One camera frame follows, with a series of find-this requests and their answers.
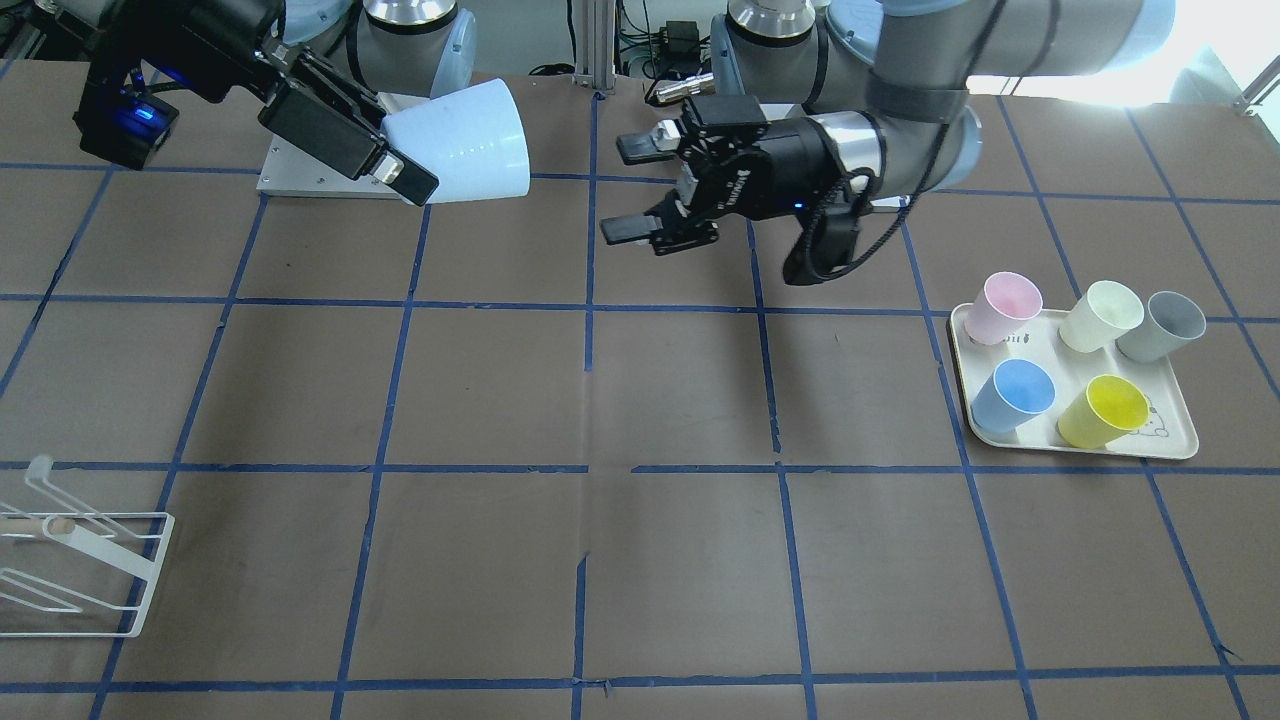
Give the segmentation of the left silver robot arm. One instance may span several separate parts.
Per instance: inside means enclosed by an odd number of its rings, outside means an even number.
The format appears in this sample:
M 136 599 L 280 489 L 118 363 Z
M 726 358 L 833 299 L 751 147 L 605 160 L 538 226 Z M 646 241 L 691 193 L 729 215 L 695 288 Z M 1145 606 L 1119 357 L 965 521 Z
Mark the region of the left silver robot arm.
M 980 155 L 973 76 L 1088 76 L 1140 61 L 1172 1 L 731 1 L 712 32 L 710 90 L 622 135 L 628 165 L 675 160 L 654 208 L 602 222 L 657 255 L 713 243 L 722 217 L 794 217 L 788 279 L 858 266 L 876 201 L 964 179 Z

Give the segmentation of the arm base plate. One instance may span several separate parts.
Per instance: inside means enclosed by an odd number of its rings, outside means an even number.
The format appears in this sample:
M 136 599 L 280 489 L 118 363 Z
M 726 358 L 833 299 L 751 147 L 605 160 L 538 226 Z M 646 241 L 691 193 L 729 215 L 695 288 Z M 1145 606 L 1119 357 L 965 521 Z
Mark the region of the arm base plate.
M 361 87 L 326 96 L 287 85 L 259 114 L 271 132 L 259 190 L 278 197 L 404 201 L 362 173 L 366 149 L 390 145 L 381 131 L 385 118 L 378 96 Z

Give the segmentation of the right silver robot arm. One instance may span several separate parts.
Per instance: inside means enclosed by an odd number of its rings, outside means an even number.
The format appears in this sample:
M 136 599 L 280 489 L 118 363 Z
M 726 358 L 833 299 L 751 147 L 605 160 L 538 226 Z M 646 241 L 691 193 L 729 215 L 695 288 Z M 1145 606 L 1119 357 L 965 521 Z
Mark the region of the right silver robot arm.
M 79 150 L 147 168 L 184 117 L 177 94 L 243 95 L 259 123 L 330 173 L 413 205 L 444 174 L 392 136 L 385 97 L 440 97 L 474 72 L 476 20 L 457 1 L 5 1 L 3 50 L 86 63 L 64 126 Z

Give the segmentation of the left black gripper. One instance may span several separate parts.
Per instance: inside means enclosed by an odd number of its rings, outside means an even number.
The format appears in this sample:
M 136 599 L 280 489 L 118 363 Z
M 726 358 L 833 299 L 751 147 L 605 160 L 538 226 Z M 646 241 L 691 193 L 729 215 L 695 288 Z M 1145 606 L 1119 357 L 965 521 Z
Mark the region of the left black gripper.
M 726 215 L 806 213 L 845 176 L 835 143 L 814 120 L 768 120 L 753 96 L 687 99 L 678 120 L 620 135 L 614 149 L 626 167 L 681 160 L 682 174 L 666 196 L 667 254 L 714 243 Z M 650 214 L 600 222 L 608 246 L 657 246 L 662 231 Z

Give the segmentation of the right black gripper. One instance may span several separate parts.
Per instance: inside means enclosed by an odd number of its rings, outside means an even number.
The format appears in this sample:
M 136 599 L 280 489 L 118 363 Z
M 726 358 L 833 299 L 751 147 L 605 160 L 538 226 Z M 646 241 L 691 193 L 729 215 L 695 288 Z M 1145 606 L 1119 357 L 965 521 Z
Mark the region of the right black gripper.
M 262 102 L 260 123 L 347 178 L 369 176 L 424 206 L 436 174 L 387 145 L 374 95 L 323 54 L 284 40 L 283 1 L 123 1 L 95 35 L 95 152 L 143 169 L 179 118 L 142 77 L 150 64 L 221 102 L 234 87 Z

